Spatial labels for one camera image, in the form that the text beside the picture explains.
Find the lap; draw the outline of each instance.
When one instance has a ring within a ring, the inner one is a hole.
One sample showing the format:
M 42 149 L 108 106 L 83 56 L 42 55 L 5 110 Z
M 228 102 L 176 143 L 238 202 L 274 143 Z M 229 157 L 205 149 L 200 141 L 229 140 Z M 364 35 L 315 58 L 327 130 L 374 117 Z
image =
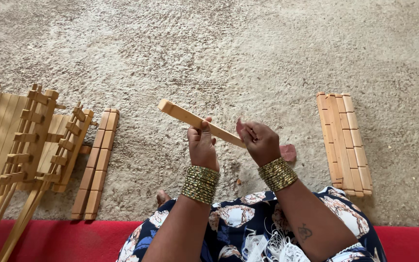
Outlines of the lap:
M 385 261 L 384 251 L 373 226 L 362 211 L 346 198 L 343 191 L 327 187 L 313 194 L 347 225 L 376 261 Z M 119 253 L 119 262 L 137 262 L 143 258 L 175 202 L 172 199 L 159 207 L 129 236 Z M 242 261 L 241 252 L 247 235 L 256 231 L 256 235 L 269 238 L 273 229 L 283 232 L 293 244 L 297 244 L 289 222 L 271 191 L 214 203 L 201 248 L 201 260 Z

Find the concrete floor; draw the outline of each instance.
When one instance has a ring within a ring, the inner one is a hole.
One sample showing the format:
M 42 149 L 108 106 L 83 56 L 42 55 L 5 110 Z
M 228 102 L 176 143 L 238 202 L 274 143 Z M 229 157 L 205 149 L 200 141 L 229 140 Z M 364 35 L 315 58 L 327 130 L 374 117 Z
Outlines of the concrete floor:
M 187 125 L 157 109 L 161 98 L 233 132 L 240 115 L 266 123 L 296 146 L 311 190 L 330 185 L 315 101 L 325 91 L 356 106 L 374 193 L 353 202 L 376 225 L 419 226 L 419 1 L 2 0 L 1 88 L 26 94 L 33 82 L 60 92 L 65 112 L 77 100 L 96 119 L 121 111 L 100 220 L 142 220 L 156 190 L 178 195 Z M 246 151 L 219 141 L 217 152 L 217 200 L 266 189 Z M 70 217 L 85 164 L 34 218 Z

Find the pink stone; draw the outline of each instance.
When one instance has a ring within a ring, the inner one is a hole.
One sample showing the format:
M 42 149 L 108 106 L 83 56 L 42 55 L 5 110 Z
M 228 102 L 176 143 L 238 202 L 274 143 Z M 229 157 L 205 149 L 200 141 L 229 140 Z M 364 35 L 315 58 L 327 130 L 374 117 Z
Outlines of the pink stone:
M 280 145 L 279 149 L 281 151 L 281 156 L 287 162 L 292 162 L 297 157 L 297 152 L 295 151 L 295 146 L 292 144 Z

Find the gold bangle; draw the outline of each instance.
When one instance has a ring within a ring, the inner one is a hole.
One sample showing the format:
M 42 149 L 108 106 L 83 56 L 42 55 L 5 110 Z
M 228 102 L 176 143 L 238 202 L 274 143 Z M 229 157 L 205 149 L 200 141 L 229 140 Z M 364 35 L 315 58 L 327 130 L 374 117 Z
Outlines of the gold bangle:
M 193 165 L 187 171 L 181 194 L 211 205 L 220 174 L 206 167 Z
M 258 173 L 271 191 L 279 191 L 297 180 L 297 174 L 283 158 L 258 168 Z

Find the red mat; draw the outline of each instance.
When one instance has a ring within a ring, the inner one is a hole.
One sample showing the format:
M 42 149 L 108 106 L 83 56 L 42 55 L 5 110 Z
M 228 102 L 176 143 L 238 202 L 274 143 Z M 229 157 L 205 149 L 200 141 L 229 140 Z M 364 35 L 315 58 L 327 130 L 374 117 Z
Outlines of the red mat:
M 14 220 L 0 224 L 0 249 Z M 9 261 L 11 262 L 114 262 L 131 232 L 141 222 L 45 221 L 28 223 Z M 375 227 L 387 260 L 419 261 L 419 228 Z

